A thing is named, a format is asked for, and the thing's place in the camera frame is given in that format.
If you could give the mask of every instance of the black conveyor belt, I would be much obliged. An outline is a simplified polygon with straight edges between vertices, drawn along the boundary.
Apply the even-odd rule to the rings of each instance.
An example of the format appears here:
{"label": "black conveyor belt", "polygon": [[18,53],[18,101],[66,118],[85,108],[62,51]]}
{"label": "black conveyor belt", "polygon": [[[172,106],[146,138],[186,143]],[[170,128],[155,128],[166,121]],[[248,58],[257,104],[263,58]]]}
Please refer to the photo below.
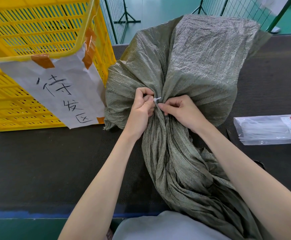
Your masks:
{"label": "black conveyor belt", "polygon": [[[116,57],[125,49],[113,47]],[[219,127],[291,190],[291,145],[249,147],[235,139],[233,117],[291,114],[291,35],[272,37],[240,73],[238,95]],[[102,125],[0,132],[0,212],[66,216],[95,177],[121,130]],[[203,142],[194,137],[195,145]],[[144,164],[139,140],[127,164],[115,216],[155,214],[167,209]]]}

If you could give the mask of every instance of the gray shirt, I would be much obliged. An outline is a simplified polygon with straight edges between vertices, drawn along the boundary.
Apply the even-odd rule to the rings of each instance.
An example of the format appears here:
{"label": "gray shirt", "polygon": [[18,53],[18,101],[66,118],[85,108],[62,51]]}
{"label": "gray shirt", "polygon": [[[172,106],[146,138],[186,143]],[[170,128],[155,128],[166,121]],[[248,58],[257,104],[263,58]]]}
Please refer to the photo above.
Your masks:
{"label": "gray shirt", "polygon": [[124,220],[112,240],[229,240],[222,233],[177,212]]}

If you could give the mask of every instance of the yellow plastic crate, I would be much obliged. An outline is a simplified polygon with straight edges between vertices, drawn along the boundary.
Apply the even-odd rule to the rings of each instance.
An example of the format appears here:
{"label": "yellow plastic crate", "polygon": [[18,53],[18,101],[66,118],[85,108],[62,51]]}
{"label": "yellow plastic crate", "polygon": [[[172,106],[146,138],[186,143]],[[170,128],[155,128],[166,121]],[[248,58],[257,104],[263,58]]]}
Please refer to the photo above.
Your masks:
{"label": "yellow plastic crate", "polygon": [[[88,27],[97,36],[93,62],[105,84],[115,57],[99,0],[0,0],[0,61],[72,55],[83,45]],[[0,131],[63,126],[0,69]]]}

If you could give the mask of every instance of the white paper on fence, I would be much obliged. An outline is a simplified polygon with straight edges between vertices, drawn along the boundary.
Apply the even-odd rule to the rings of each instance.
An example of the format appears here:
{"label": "white paper on fence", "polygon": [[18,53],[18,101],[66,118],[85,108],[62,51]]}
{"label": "white paper on fence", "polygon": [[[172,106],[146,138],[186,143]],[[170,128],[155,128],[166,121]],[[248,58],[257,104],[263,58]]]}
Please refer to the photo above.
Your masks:
{"label": "white paper on fence", "polygon": [[279,15],[288,0],[258,0],[261,6],[268,8],[273,14]]}
{"label": "white paper on fence", "polygon": [[0,62],[0,68],[72,129],[104,117],[105,87],[94,64],[85,68],[84,54],[85,44],[71,56],[51,59],[55,68],[32,60]]}

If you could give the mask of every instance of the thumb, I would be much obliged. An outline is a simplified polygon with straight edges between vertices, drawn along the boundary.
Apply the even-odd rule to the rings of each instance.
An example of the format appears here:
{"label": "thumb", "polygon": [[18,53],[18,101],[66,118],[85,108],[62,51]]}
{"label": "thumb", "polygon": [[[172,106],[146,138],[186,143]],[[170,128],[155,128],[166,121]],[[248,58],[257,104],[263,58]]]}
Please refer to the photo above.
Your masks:
{"label": "thumb", "polygon": [[149,96],[148,99],[144,102],[142,107],[144,107],[147,111],[152,108],[153,105],[153,96]]}
{"label": "thumb", "polygon": [[178,109],[178,108],[173,107],[171,105],[162,104],[162,103],[159,103],[158,106],[164,112],[165,115],[167,115],[169,113],[169,114],[175,116],[177,109]]}

